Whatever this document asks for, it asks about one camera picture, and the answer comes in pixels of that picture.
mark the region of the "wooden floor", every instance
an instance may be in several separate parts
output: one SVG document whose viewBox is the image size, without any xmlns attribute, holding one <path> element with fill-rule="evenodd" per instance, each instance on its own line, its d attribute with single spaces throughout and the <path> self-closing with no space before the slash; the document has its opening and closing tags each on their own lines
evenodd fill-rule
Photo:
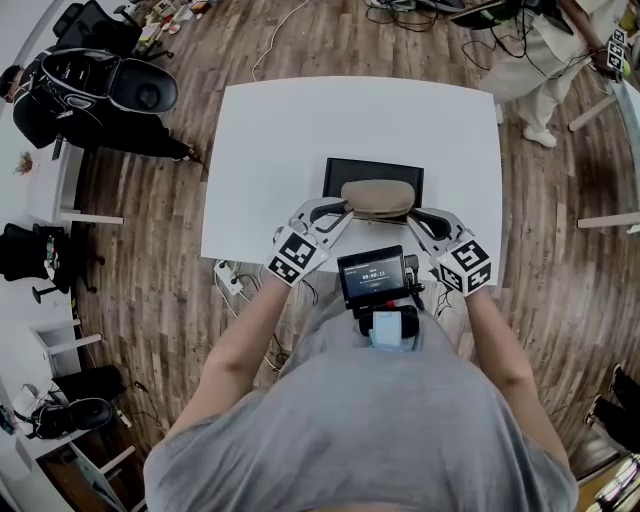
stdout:
<svg viewBox="0 0 640 512">
<path fill-rule="evenodd" d="M 194 143 L 205 161 L 224 88 L 251 81 L 251 67 L 273 29 L 296 5 L 297 0 L 222 0 L 168 41 L 176 57 L 161 65 L 176 76 L 181 93 L 166 125 L 175 137 Z M 367 21 L 362 2 L 311 0 L 282 28 L 257 74 L 260 80 L 393 76 L 473 88 L 484 72 L 461 51 L 472 37 L 488 40 L 487 34 L 472 36 L 447 21 L 412 33 Z M 484 66 L 498 58 L 475 46 L 467 48 Z M 552 119 L 559 139 L 554 150 L 523 140 L 513 111 L 500 128 L 503 265 L 495 297 L 526 347 L 541 399 L 577 475 L 611 454 L 582 418 L 592 397 L 606 393 L 613 364 L 623 362 L 640 377 L 640 242 L 623 229 L 576 228 L 581 217 L 638 208 L 617 110 L 577 134 L 566 130 L 602 97 L 598 86 L 600 79 L 588 70 L 575 80 Z M 164 429 L 194 391 L 206 354 L 233 318 L 212 285 L 212 261 L 199 258 L 209 172 L 215 169 L 100 150 L 79 192 L 83 210 L 126 219 L 123 227 L 95 228 L 96 247 L 107 264 L 92 274 L 97 295 L 79 291 L 87 332 L 101 332 L 107 340 L 95 358 L 118 365 L 127 382 L 139 380 L 149 388 Z M 472 219 L 465 220 L 472 227 Z M 314 278 L 321 292 L 336 286 L 326 279 Z M 425 293 L 432 309 L 438 294 L 436 286 Z M 232 303 L 243 307 L 242 301 Z M 441 321 L 460 355 L 472 358 L 463 301 L 455 297 L 452 304 Z M 292 294 L 278 331 L 286 346 L 295 343 L 311 307 L 308 289 Z M 274 374 L 263 367 L 259 384 L 269 385 Z M 133 387 L 127 400 L 130 410 L 153 412 Z M 135 415 L 133 422 L 142 450 L 162 438 L 163 429 L 149 417 Z"/>
</svg>

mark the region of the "person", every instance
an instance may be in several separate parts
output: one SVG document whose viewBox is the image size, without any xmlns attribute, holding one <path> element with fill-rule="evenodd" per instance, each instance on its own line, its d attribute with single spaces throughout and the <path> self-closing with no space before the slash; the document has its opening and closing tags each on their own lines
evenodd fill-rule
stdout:
<svg viewBox="0 0 640 512">
<path fill-rule="evenodd" d="M 574 510 L 531 365 L 484 289 L 465 299 L 480 369 L 427 313 L 414 351 L 372 348 L 329 295 L 278 382 L 252 390 L 290 290 L 270 275 L 216 341 L 146 460 L 151 512 Z"/>
<path fill-rule="evenodd" d="M 494 96 L 498 123 L 502 123 L 501 105 L 517 101 L 518 114 L 526 123 L 523 136 L 555 147 L 557 140 L 547 123 L 584 66 L 591 62 L 610 74 L 605 44 L 625 4 L 626 0 L 558 0 L 573 34 L 558 28 L 557 21 L 536 17 L 525 36 L 526 56 L 520 52 L 500 60 L 480 81 L 479 88 Z"/>
<path fill-rule="evenodd" d="M 585 416 L 585 423 L 593 427 L 597 420 L 611 439 L 625 450 L 640 453 L 640 385 L 617 364 L 609 390 L 613 391 L 622 407 L 598 395 Z"/>
<path fill-rule="evenodd" d="M 139 155 L 167 157 L 176 161 L 199 161 L 194 149 L 170 136 L 155 114 L 126 112 L 112 105 L 94 113 L 70 109 L 47 87 L 28 90 L 32 77 L 40 75 L 40 62 L 59 46 L 48 48 L 23 68 L 10 66 L 0 76 L 0 96 L 14 104 L 17 128 L 36 148 L 48 146 L 58 135 L 75 146 L 91 149 L 104 146 Z M 73 110 L 72 116 L 64 114 Z"/>
</svg>

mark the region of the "small screen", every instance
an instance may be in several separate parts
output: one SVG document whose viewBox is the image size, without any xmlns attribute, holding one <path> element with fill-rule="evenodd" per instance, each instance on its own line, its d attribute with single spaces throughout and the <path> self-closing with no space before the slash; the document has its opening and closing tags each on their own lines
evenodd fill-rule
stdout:
<svg viewBox="0 0 640 512">
<path fill-rule="evenodd" d="M 349 297 L 404 288 L 401 256 L 345 267 L 344 280 Z"/>
</svg>

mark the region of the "gray t-shirt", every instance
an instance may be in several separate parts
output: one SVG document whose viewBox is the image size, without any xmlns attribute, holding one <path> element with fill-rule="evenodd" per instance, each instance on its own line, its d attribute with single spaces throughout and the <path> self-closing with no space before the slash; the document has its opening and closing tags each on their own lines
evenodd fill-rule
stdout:
<svg viewBox="0 0 640 512">
<path fill-rule="evenodd" d="M 149 510 L 574 510 L 571 473 L 523 436 L 432 317 L 410 353 L 365 348 L 352 323 L 347 313 L 312 329 L 303 362 L 292 358 L 268 392 L 156 446 L 144 470 Z"/>
</svg>

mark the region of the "black office chair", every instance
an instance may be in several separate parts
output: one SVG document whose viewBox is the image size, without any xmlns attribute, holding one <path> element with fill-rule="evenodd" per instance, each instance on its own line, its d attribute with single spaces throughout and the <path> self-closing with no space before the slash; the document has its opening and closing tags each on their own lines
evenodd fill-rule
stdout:
<svg viewBox="0 0 640 512">
<path fill-rule="evenodd" d="M 155 42 L 142 53 L 136 52 L 142 29 L 127 14 L 125 6 L 118 7 L 114 14 L 120 14 L 126 22 L 116 21 L 104 12 L 95 0 L 86 4 L 71 4 L 53 26 L 53 33 L 58 38 L 58 45 L 70 48 L 90 48 L 107 50 L 120 57 L 135 57 L 151 61 L 173 53 L 163 51 L 151 55 L 151 51 L 162 43 Z"/>
<path fill-rule="evenodd" d="M 65 235 L 64 229 L 58 227 L 40 227 L 34 224 L 33 231 L 29 231 L 15 224 L 7 224 L 4 234 L 0 235 L 0 274 L 3 274 L 7 281 L 27 277 L 49 279 L 44 267 L 49 236 L 53 237 L 60 266 L 55 271 L 53 287 L 41 291 L 35 287 L 31 289 L 36 302 L 40 304 L 43 295 L 55 290 L 69 293 L 69 288 L 77 277 L 82 278 L 88 292 L 96 293 L 97 288 L 88 284 L 86 264 L 97 261 L 104 265 L 104 258 L 88 256 L 82 248 L 74 247 L 71 239 Z"/>
</svg>

